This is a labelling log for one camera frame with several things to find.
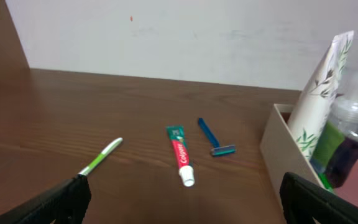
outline toothpaste cap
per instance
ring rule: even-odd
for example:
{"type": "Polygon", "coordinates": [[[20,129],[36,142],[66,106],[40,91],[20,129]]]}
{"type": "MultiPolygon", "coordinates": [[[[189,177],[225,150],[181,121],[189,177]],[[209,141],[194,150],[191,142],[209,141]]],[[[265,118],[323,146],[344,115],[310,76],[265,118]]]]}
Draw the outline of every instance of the toothpaste cap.
{"type": "Polygon", "coordinates": [[[191,166],[184,166],[179,169],[179,175],[183,181],[183,185],[186,187],[191,187],[194,185],[194,174],[193,168],[191,166]]]}

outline purple liquid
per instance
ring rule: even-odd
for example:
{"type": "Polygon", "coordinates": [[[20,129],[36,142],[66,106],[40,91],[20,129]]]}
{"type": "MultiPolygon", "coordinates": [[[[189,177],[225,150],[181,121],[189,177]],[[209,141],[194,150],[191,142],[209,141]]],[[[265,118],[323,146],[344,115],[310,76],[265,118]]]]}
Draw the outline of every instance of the purple liquid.
{"type": "Polygon", "coordinates": [[[335,150],[324,172],[333,188],[343,185],[357,160],[358,142],[346,137],[335,150]]]}

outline green toothpaste label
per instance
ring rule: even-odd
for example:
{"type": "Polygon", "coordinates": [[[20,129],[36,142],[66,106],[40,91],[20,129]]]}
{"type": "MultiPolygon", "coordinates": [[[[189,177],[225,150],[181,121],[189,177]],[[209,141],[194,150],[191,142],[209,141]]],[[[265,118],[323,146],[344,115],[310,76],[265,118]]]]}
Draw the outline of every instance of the green toothpaste label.
{"type": "Polygon", "coordinates": [[[313,159],[327,167],[335,150],[344,140],[345,136],[328,121],[313,153],[313,159]]]}

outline red toothpaste tube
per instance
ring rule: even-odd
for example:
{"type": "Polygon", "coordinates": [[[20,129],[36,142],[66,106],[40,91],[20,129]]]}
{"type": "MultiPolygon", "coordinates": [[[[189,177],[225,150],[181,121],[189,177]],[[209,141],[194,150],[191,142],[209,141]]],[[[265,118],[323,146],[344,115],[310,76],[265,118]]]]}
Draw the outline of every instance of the red toothpaste tube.
{"type": "Polygon", "coordinates": [[[173,150],[177,157],[179,175],[183,181],[183,185],[191,187],[194,185],[193,168],[189,165],[189,155],[186,150],[185,132],[183,126],[168,126],[167,133],[171,139],[173,150]]]}

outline white wall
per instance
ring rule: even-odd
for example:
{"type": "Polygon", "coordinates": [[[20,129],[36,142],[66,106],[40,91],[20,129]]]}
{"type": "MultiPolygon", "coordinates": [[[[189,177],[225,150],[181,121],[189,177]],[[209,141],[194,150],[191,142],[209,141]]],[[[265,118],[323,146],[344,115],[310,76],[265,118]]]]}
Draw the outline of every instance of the white wall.
{"type": "Polygon", "coordinates": [[[32,68],[300,90],[351,29],[358,68],[356,0],[6,1],[32,68]]]}

